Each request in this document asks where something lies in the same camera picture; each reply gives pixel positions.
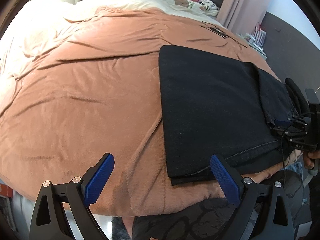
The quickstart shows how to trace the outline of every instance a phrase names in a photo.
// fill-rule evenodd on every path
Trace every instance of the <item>bed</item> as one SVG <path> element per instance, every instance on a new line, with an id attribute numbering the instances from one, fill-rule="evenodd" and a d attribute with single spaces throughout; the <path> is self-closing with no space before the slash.
<path id="1" fill-rule="evenodd" d="M 233 35 L 216 20 L 165 0 L 68 1 L 31 0 L 0 41 L 0 178 L 17 191 L 20 231 L 28 232 L 43 181 L 68 182 L 105 152 L 114 154 L 116 172 L 91 210 L 106 234 L 111 216 L 171 213 L 223 197 L 215 182 L 171 187 L 157 54 L 176 44 L 251 61 L 274 75 L 267 63 L 202 28 L 206 22 Z M 259 182 L 280 168 L 251 177 Z"/>

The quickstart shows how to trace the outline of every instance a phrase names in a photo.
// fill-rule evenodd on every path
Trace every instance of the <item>human hand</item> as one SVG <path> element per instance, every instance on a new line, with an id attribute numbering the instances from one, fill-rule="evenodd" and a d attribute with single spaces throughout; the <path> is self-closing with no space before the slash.
<path id="1" fill-rule="evenodd" d="M 320 159 L 320 150 L 315 152 L 303 152 L 303 163 L 304 167 L 308 170 L 311 170 L 315 164 L 311 159 Z"/>

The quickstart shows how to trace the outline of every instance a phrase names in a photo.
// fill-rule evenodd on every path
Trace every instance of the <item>pink curtain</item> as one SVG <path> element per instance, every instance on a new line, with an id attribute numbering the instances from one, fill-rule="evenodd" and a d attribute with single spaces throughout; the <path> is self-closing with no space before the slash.
<path id="1" fill-rule="evenodd" d="M 261 23 L 271 0 L 224 0 L 217 21 L 233 33 L 251 33 Z"/>

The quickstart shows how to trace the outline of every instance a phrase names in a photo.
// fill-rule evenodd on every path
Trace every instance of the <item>white wall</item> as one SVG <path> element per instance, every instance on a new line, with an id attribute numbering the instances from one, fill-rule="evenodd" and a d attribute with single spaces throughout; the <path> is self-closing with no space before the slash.
<path id="1" fill-rule="evenodd" d="M 271 0 L 267 11 L 296 28 L 320 49 L 318 33 L 293 0 Z"/>

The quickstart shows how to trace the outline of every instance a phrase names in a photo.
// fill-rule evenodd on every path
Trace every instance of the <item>gray wall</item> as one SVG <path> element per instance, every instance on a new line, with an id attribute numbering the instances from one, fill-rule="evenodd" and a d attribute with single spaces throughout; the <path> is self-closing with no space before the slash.
<path id="1" fill-rule="evenodd" d="M 304 93 L 320 87 L 320 50 L 302 33 L 277 16 L 268 13 L 261 26 L 267 36 L 263 50 L 267 63 L 284 82 L 290 77 Z"/>

